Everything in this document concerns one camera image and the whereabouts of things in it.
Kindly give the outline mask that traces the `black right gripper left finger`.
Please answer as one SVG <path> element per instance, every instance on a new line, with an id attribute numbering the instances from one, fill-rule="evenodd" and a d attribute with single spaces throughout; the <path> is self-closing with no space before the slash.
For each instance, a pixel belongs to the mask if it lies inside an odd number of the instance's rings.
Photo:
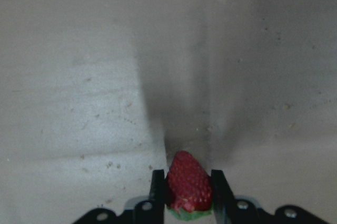
<path id="1" fill-rule="evenodd" d="M 153 170 L 149 194 L 134 208 L 134 223 L 164 223 L 165 195 L 164 170 Z"/>

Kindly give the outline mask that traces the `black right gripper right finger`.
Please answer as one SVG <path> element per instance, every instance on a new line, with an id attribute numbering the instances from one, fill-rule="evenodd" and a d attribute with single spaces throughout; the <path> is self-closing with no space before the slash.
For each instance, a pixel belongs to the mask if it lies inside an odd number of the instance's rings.
<path id="1" fill-rule="evenodd" d="M 261 223 L 256 206 L 236 198 L 222 170 L 211 170 L 213 211 L 216 223 Z"/>

